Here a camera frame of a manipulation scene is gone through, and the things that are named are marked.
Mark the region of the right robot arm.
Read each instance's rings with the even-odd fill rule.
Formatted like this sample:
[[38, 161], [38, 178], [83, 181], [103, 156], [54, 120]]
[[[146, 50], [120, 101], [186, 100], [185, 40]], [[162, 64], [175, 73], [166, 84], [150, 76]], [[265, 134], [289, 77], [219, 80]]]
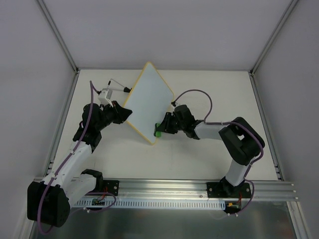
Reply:
[[154, 136], [179, 131], [191, 139], [213, 139], [224, 143], [232, 161], [226, 175], [212, 188], [219, 197], [237, 197], [251, 165], [264, 154], [264, 140], [243, 117], [228, 122], [204, 122], [192, 115], [184, 117], [166, 113], [163, 121], [155, 124]]

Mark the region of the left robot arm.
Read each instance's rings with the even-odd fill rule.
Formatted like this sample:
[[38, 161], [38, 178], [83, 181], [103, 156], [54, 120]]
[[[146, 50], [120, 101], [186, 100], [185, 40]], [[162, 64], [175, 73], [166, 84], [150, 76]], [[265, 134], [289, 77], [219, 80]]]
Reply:
[[101, 131], [112, 123], [124, 123], [132, 113], [117, 101], [106, 106], [90, 103], [83, 108], [82, 120], [65, 159], [41, 182], [31, 182], [27, 189], [29, 220], [61, 227], [77, 201], [89, 192], [98, 195], [103, 191], [102, 172], [86, 169], [78, 180], [72, 179], [98, 146]]

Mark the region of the green whiteboard eraser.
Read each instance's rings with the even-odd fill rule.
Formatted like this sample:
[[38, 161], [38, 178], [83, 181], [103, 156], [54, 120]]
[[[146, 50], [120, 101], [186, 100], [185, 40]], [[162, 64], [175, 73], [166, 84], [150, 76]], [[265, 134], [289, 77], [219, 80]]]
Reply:
[[154, 137], [159, 138], [161, 137], [161, 131], [159, 131], [160, 123], [155, 124], [155, 129], [154, 129]]

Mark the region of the yellow framed whiteboard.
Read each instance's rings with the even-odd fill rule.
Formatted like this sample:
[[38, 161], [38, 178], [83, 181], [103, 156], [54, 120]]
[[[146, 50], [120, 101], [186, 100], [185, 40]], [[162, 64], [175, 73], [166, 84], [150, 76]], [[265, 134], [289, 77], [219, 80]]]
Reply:
[[155, 124], [161, 123], [174, 93], [152, 62], [147, 62], [123, 107], [132, 111], [127, 123], [149, 144], [154, 145]]

